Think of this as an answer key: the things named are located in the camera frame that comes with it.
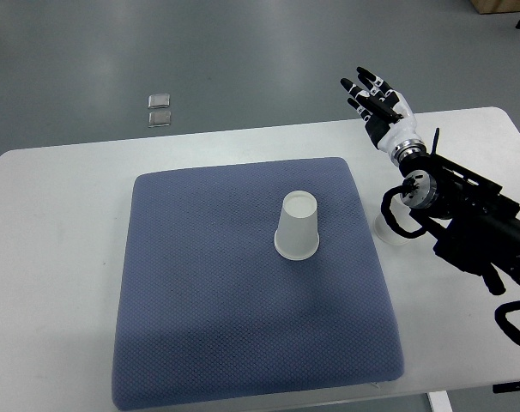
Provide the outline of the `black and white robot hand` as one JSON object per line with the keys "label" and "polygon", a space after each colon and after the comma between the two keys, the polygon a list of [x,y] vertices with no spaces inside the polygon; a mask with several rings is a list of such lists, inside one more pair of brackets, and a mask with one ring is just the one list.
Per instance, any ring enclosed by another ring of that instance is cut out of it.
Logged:
{"label": "black and white robot hand", "polygon": [[348,104],[365,122],[375,148],[396,156],[406,142],[420,142],[415,115],[403,95],[371,71],[358,67],[357,72],[363,87],[347,78],[340,84],[349,94]]}

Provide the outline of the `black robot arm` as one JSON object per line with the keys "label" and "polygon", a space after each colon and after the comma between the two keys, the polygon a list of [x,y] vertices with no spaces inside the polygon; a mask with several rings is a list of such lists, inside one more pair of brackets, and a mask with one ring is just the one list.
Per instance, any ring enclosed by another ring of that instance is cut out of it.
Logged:
{"label": "black robot arm", "polygon": [[431,234],[438,257],[480,276],[492,294],[505,292],[500,271],[520,286],[519,203],[419,138],[397,145],[390,158],[403,176],[381,205],[392,231],[406,239]]}

